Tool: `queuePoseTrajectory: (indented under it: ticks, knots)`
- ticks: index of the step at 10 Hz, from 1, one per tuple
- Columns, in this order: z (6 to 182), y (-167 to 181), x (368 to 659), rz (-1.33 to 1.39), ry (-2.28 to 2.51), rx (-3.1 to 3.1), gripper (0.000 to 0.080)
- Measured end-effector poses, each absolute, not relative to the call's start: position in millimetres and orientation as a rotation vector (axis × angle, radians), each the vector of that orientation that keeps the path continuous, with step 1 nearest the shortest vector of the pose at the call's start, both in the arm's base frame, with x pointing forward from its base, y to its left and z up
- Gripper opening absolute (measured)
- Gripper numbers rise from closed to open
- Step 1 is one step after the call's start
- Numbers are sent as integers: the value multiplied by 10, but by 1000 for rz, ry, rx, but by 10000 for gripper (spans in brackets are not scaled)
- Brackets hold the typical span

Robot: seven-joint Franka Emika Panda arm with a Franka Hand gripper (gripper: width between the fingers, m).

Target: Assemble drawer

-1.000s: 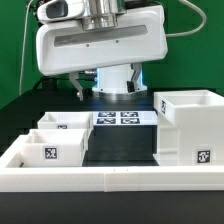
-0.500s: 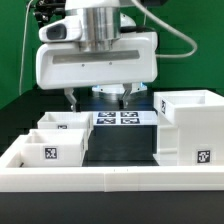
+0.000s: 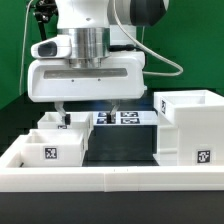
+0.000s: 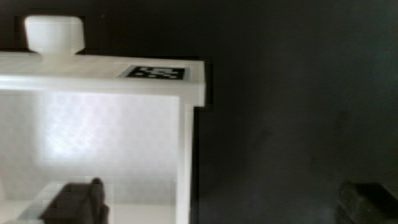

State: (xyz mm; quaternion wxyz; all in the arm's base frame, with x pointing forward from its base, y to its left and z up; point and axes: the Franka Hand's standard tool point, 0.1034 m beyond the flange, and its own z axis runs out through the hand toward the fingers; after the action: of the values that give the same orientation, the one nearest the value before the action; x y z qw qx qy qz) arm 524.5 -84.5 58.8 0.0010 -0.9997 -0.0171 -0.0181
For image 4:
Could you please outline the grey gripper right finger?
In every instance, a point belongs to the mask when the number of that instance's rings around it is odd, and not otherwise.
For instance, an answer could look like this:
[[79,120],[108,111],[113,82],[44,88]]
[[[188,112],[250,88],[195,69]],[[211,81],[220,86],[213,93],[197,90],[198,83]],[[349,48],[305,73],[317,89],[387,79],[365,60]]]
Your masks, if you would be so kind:
[[398,198],[380,183],[341,184],[335,224],[398,224]]

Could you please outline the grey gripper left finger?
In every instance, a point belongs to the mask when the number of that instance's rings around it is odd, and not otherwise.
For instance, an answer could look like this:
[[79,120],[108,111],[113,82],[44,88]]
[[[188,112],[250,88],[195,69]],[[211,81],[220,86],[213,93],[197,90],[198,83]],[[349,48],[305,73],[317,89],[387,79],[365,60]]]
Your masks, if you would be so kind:
[[99,178],[88,183],[67,183],[39,216],[44,224],[108,224],[104,185]]

